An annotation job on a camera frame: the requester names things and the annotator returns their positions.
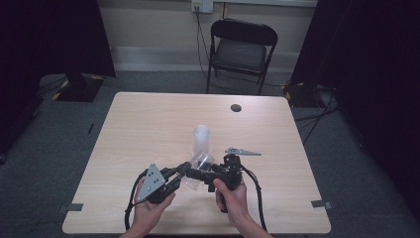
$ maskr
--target black curtain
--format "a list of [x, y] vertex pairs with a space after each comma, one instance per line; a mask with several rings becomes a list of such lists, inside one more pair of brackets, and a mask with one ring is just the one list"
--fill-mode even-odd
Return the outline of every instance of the black curtain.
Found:
[[0, 33], [0, 153], [19, 133], [15, 122], [44, 75], [73, 70], [115, 77], [96, 0], [1, 1]]
[[419, 1], [319, 0], [313, 18], [292, 82], [337, 89], [365, 149], [420, 220]]

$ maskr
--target chair backrest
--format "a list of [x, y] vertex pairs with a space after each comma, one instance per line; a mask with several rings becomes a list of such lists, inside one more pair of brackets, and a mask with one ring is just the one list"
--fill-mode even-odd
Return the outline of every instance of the chair backrest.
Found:
[[275, 47], [278, 36], [275, 30], [264, 24], [248, 23], [234, 19], [222, 19], [211, 27], [212, 41], [214, 36], [238, 42], [248, 42]]

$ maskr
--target gray carpet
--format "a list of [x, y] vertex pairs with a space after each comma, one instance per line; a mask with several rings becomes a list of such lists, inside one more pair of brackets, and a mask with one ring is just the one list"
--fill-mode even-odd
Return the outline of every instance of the gray carpet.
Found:
[[[46, 76], [41, 86], [61, 77]], [[214, 83], [220, 87], [212, 86], [210, 92], [257, 93], [254, 82], [235, 77], [219, 74]], [[282, 96], [279, 85], [289, 79], [290, 73], [269, 73], [262, 95]], [[118, 72], [117, 78], [104, 81], [92, 103], [51, 100], [56, 89], [49, 90], [58, 83], [40, 89], [45, 100], [37, 117], [0, 167], [0, 237], [117, 237], [65, 235], [61, 231], [65, 214], [58, 212], [73, 199], [115, 93], [204, 93], [205, 78], [201, 71]], [[328, 102], [329, 92], [323, 92], [323, 98]], [[292, 108], [295, 118], [321, 112], [319, 108]], [[297, 123], [302, 140], [313, 125], [307, 126], [308, 122]], [[321, 195], [334, 204], [328, 210], [332, 231], [308, 237], [420, 237], [420, 226], [404, 200], [360, 149], [354, 135], [342, 113], [336, 111], [320, 120], [305, 144]]]

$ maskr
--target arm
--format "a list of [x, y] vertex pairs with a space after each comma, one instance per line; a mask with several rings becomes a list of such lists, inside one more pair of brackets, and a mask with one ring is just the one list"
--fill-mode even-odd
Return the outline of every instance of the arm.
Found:
[[[144, 181], [144, 178], [139, 181], [135, 197], [139, 196]], [[120, 238], [145, 237], [158, 224], [164, 210], [170, 206], [174, 198], [175, 193], [172, 193], [161, 204], [151, 204], [148, 201], [137, 204], [135, 206], [133, 224]]]
[[222, 210], [228, 209], [229, 221], [244, 237], [272, 237], [264, 231], [248, 213], [247, 187], [242, 180], [238, 188], [230, 191], [220, 179], [213, 180], [216, 186], [216, 203]]

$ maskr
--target wall outlet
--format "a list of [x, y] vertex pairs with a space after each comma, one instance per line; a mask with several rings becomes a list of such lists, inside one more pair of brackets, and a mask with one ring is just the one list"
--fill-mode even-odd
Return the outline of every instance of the wall outlet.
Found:
[[200, 12], [201, 8], [203, 7], [202, 0], [191, 0], [191, 12]]
[[203, 13], [213, 13], [213, 0], [203, 0]]
[[191, 12], [213, 13], [213, 0], [191, 0]]

